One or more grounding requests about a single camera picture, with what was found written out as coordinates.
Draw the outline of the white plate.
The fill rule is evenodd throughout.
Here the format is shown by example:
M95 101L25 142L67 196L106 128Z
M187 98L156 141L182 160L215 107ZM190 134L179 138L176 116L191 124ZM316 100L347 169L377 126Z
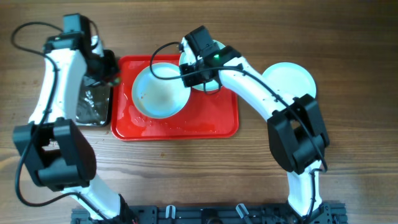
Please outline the white plate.
M291 62L279 62L267 68L262 76L278 91L291 93L297 97L317 95L315 80L308 70Z
M132 101L143 115L165 119L177 114L187 104L191 89L178 76L172 63L154 63L143 69L132 86Z
M216 43L220 49L223 49L225 47L224 44L222 44L221 42L219 42L217 40L214 40L213 42ZM188 63L189 61L190 61L190 58L186 56L185 52L182 52L180 55L180 59L179 59L179 65ZM215 80L212 80L205 84L195 85L195 86L193 86L193 88L198 91L206 91L206 92L216 91L219 88L219 84Z

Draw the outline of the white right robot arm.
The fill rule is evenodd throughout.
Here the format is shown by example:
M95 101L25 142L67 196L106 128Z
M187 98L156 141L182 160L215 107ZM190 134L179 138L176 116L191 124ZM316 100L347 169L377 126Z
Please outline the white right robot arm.
M271 83L230 45L220 47L205 26L176 43L185 54L174 78L186 87L216 81L244 99L267 123L269 149L287 173L287 214L280 222L333 223L329 204L319 191L319 175L328 170L325 149L330 140L317 100L310 93L285 91L289 83Z

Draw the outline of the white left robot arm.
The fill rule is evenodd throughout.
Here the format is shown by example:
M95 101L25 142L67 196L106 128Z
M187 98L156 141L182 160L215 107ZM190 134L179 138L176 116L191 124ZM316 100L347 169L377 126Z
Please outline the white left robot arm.
M40 56L45 75L29 122L14 128L12 140L33 183L74 198L93 223L137 223L123 197L96 173L93 148L76 125L83 86L115 86L119 67L114 53L103 48L96 24L79 13L67 14L58 34L49 37Z

